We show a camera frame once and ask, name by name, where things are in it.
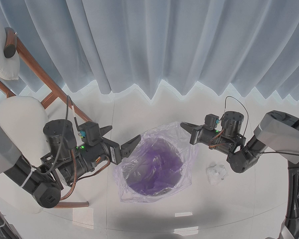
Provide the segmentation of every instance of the blue-gray curtain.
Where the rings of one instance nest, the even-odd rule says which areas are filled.
[[[59,86],[103,94],[161,79],[299,100],[299,0],[0,0],[0,19]],[[21,63],[16,93],[43,83]]]

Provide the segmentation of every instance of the black cylindrical motor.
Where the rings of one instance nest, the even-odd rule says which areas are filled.
[[[52,120],[46,123],[43,128],[43,133],[51,147],[51,156],[55,158],[61,143],[62,130],[65,122],[63,144],[61,146],[58,162],[66,161],[71,158],[70,150],[76,147],[72,123],[69,120]]]
[[[227,137],[235,137],[239,135],[244,116],[239,112],[225,112],[222,118],[221,126],[224,129],[224,135]]]

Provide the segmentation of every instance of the wooden armrest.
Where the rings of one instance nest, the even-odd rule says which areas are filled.
[[[16,53],[16,35],[11,27],[5,27],[7,34],[6,45],[4,46],[4,56],[6,58],[12,58]]]

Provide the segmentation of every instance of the white cushion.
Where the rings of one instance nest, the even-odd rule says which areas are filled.
[[[0,103],[0,126],[35,166],[39,166],[40,158],[50,152],[43,134],[47,122],[48,115],[35,98],[15,96]],[[0,174],[0,197],[27,213],[39,213],[43,209],[32,195],[4,173]]]
[[[4,80],[17,80],[20,71],[20,59],[16,52],[12,58],[6,58],[3,50],[6,44],[6,31],[0,22],[0,78]]]

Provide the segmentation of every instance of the wooden chair frame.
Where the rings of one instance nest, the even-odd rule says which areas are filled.
[[[10,27],[6,27],[6,44],[4,47],[4,55],[6,58],[11,58],[17,51],[19,57],[28,65],[28,67],[40,78],[40,80],[48,86],[51,93],[48,94],[42,101],[41,104],[46,109],[50,104],[53,103],[56,98],[60,98],[64,103],[67,102],[67,94],[51,79],[51,77],[44,71],[39,65],[35,58],[30,54],[28,49],[23,45],[17,34]],[[2,81],[0,81],[0,90],[6,94],[7,98],[16,96],[12,90],[10,90]],[[80,116],[85,122],[92,121],[79,107],[75,104],[74,111]],[[59,202],[54,208],[80,208],[88,207],[89,202]]]

